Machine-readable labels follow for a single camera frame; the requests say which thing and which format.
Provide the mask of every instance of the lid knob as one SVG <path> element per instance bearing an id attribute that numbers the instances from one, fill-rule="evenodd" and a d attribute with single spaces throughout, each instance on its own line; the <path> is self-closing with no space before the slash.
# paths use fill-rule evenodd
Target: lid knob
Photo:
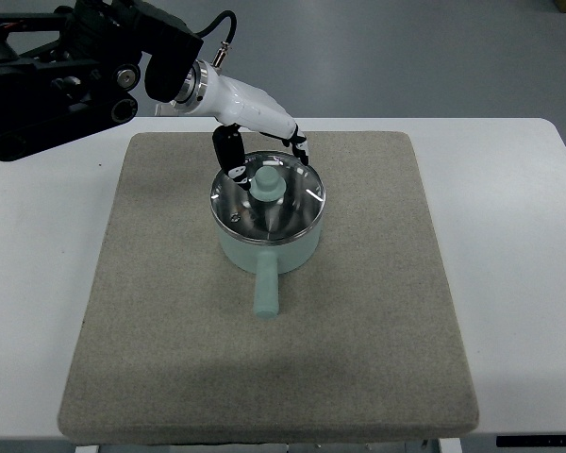
<path id="1" fill-rule="evenodd" d="M 262 166 L 256 170 L 249 193 L 259 201 L 275 201 L 285 193 L 287 184 L 272 166 Z"/>

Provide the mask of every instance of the stainless steel rim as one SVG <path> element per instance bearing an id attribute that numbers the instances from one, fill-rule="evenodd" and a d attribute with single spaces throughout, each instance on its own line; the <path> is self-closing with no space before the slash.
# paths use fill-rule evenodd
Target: stainless steel rim
<path id="1" fill-rule="evenodd" d="M 265 151 L 258 151 L 258 152 L 255 152 L 255 153 L 249 153 L 249 154 L 246 155 L 246 158 L 249 159 L 254 155 L 260 155 L 260 154 L 263 154 L 263 153 L 269 153 L 269 154 L 273 154 L 275 156 L 284 156 L 286 158 L 288 158 L 290 156 L 289 154 L 282 153 L 280 151 L 265 150 Z M 323 190 L 323 195 L 322 195 L 323 203 L 321 204 L 319 212 L 315 216 L 314 220 L 310 223 L 310 225 L 308 225 L 306 228 L 302 229 L 301 231 L 298 231 L 297 233 L 295 233 L 295 234 L 293 234 L 293 235 L 291 235 L 287 238 L 282 238 L 282 239 L 277 239 L 277 240 L 247 238 L 247 237 L 241 235 L 240 233 L 233 231 L 228 226 L 226 226 L 225 223 L 218 217 L 218 215 L 214 211 L 214 207 L 210 204 L 209 208 L 211 210 L 212 217 L 216 221 L 216 224 L 218 224 L 218 227 L 222 231 L 224 231 L 226 234 L 231 236 L 232 238 L 234 238 L 234 239 L 236 239 L 236 240 L 238 240 L 242 243 L 249 243 L 251 245 L 262 245 L 262 246 L 283 245 L 283 244 L 286 244 L 286 243 L 293 243 L 293 242 L 305 237 L 306 235 L 308 235 L 310 233 L 310 231 L 312 231 L 321 222 L 321 219 L 323 218 L 323 213 L 325 211 L 325 204 L 326 204 L 326 189 L 325 189 L 325 185 L 323 184 L 323 181 L 321 180 L 321 177 L 316 172 L 316 170 L 314 170 L 314 168 L 312 168 L 310 165 L 307 165 L 307 167 L 310 169 L 311 172 L 314 173 L 314 175 L 316 175 L 316 177 L 318 178 L 318 180 L 321 183 L 321 186 L 323 187 L 324 190 Z M 216 177 L 213 179 L 211 191 L 210 191 L 211 193 L 214 192 L 216 181 L 218 181 L 220 179 L 222 174 L 223 174 L 223 171 L 221 170 L 216 174 Z"/>

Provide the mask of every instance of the screw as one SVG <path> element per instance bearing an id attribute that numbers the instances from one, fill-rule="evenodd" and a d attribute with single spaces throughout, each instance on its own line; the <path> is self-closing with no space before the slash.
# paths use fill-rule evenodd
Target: screw
<path id="1" fill-rule="evenodd" d="M 122 88 L 130 88 L 136 82 L 136 74 L 131 69 L 123 69 L 117 73 L 117 84 Z"/>

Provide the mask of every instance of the gray floor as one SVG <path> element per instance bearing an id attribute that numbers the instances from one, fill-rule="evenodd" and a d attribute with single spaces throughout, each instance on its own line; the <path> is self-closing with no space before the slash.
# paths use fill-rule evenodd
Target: gray floor
<path id="1" fill-rule="evenodd" d="M 566 143 L 566 14 L 552 0 L 151 3 L 192 30 L 233 9 L 239 25 L 225 74 L 263 88 L 295 117 L 541 117 Z M 74 0 L 0 0 L 0 12 L 48 12 L 61 4 Z M 206 39 L 204 59 L 225 33 L 223 26 Z M 12 44 L 23 51 L 41 39 L 15 37 Z M 155 102 L 142 87 L 133 94 L 140 115 L 152 116 Z M 0 452 L 72 448 L 0 443 Z M 331 448 L 314 451 L 358 451 Z M 493 436 L 464 443 L 468 452 L 494 449 Z"/>

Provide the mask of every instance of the mint green saucepan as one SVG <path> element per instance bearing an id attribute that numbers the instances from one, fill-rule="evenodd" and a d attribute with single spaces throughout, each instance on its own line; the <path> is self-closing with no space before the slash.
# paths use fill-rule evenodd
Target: mint green saucepan
<path id="1" fill-rule="evenodd" d="M 300 267 L 317 248 L 325 187 L 312 167 L 286 153 L 248 154 L 245 167 L 250 191 L 221 171 L 211 211 L 225 255 L 256 274 L 254 314 L 272 319 L 279 312 L 278 275 Z"/>

